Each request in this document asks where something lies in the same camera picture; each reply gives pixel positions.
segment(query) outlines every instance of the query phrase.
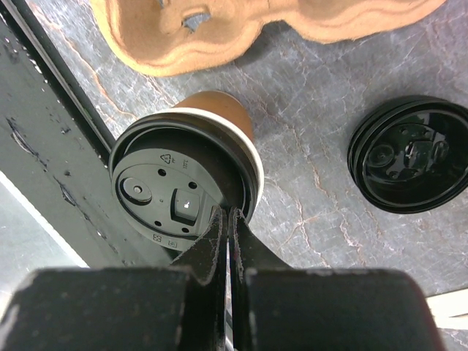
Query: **marble surface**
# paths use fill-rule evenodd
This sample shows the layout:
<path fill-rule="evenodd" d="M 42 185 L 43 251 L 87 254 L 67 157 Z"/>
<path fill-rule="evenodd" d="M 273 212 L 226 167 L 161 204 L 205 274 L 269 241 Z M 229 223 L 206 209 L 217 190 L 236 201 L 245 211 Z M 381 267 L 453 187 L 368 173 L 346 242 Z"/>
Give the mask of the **marble surface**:
<path fill-rule="evenodd" d="M 175 78 L 123 65 L 87 1 L 28 3 L 116 137 L 197 91 L 240 99 L 265 167 L 251 228 L 289 264 L 397 268 L 428 295 L 468 287 L 468 192 L 423 214 L 385 213 L 364 200 L 345 156 L 357 123 L 386 99 L 430 94 L 468 106 L 468 1 L 448 0 L 412 26 L 331 45 L 273 23 L 234 62 Z M 442 335 L 449 350 L 468 348 L 468 332 Z"/>

